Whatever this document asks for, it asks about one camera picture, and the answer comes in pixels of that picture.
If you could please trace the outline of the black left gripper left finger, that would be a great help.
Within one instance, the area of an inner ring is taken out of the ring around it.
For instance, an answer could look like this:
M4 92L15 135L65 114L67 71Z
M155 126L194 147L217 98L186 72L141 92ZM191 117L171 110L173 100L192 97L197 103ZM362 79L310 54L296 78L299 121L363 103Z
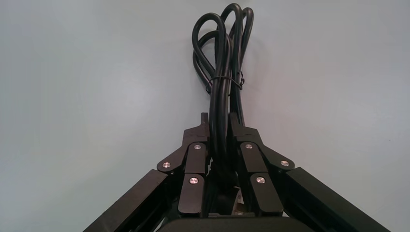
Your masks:
M186 129L182 145L150 170L85 230L87 232L153 232L178 217L203 212L208 114L199 126Z

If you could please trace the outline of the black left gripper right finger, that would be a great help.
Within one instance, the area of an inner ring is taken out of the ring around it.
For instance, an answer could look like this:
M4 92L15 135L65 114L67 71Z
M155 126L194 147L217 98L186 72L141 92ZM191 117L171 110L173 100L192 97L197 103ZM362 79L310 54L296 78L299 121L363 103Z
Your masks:
M323 182L267 147L259 132L229 115L245 203L256 216L287 214L315 232L384 232L386 228Z

